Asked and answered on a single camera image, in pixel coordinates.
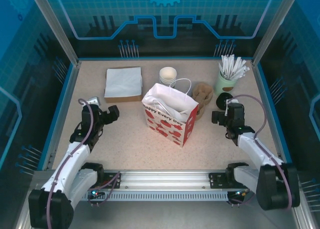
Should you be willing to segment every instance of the white rope handle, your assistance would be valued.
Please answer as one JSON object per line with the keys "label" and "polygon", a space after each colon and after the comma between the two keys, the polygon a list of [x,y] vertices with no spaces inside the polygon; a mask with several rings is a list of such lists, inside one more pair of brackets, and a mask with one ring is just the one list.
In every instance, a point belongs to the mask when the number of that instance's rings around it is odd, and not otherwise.
{"label": "white rope handle", "polygon": [[156,109],[157,109],[157,107],[156,107],[155,101],[165,110],[165,112],[166,112],[169,116],[172,117],[172,115],[170,115],[170,113],[169,113],[168,110],[164,107],[164,105],[162,105],[162,103],[159,102],[158,100],[154,99],[152,102],[153,102],[153,105],[154,105],[154,107],[155,107]]}
{"label": "white rope handle", "polygon": [[190,79],[188,79],[188,78],[180,78],[180,79],[174,80],[173,82],[171,82],[171,84],[169,85],[169,87],[171,88],[171,85],[172,85],[173,83],[175,83],[176,81],[180,81],[180,80],[187,80],[187,81],[189,81],[189,82],[190,82],[189,89],[188,89],[188,90],[186,91],[186,93],[185,93],[185,94],[188,94],[188,92],[190,91],[191,86],[192,86],[191,80],[190,80]]}

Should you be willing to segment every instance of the speckled countertop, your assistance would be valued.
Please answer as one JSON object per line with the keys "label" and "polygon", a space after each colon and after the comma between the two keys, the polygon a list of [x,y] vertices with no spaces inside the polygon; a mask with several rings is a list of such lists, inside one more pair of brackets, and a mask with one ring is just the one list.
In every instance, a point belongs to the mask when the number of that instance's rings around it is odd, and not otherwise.
{"label": "speckled countertop", "polygon": [[[173,67],[177,78],[189,78],[192,86],[198,82],[214,85],[218,76],[217,60],[137,60],[137,61],[83,61],[63,126],[53,168],[57,168],[63,158],[70,135],[81,121],[82,107],[78,99],[100,98],[100,108],[105,111],[113,104],[104,100],[106,70],[115,67],[141,67],[143,95],[159,81],[159,70]],[[175,88],[185,92],[187,81],[179,81]],[[239,79],[234,96],[250,94],[260,98],[252,70]],[[88,162],[101,163],[106,170],[214,170],[225,169],[231,162],[247,162],[248,157],[231,140],[225,138],[226,128],[212,124],[211,114],[217,110],[217,97],[214,95],[206,106],[204,115],[196,121],[191,136],[185,146],[180,148],[162,135],[147,127],[141,102],[123,102],[116,105],[120,111],[119,119],[104,126],[103,136],[95,145]],[[263,110],[250,98],[239,98],[245,107],[245,123],[258,130],[263,123]],[[269,125],[260,133],[259,139],[276,153]]]}

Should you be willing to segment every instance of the white paper cup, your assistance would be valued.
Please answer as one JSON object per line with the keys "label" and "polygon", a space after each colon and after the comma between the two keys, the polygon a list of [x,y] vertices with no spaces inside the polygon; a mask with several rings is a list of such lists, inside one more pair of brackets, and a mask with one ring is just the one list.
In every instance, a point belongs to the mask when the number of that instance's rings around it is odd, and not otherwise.
{"label": "white paper cup", "polygon": [[177,71],[173,67],[167,66],[160,70],[159,72],[160,83],[169,86],[177,78]]}

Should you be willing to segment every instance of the white tissue paper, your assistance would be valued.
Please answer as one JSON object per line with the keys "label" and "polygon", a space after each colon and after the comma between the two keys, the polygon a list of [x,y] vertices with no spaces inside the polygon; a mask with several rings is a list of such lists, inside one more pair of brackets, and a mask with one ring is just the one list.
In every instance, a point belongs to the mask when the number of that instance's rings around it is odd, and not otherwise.
{"label": "white tissue paper", "polygon": [[134,97],[141,94],[141,67],[106,70],[105,98]]}

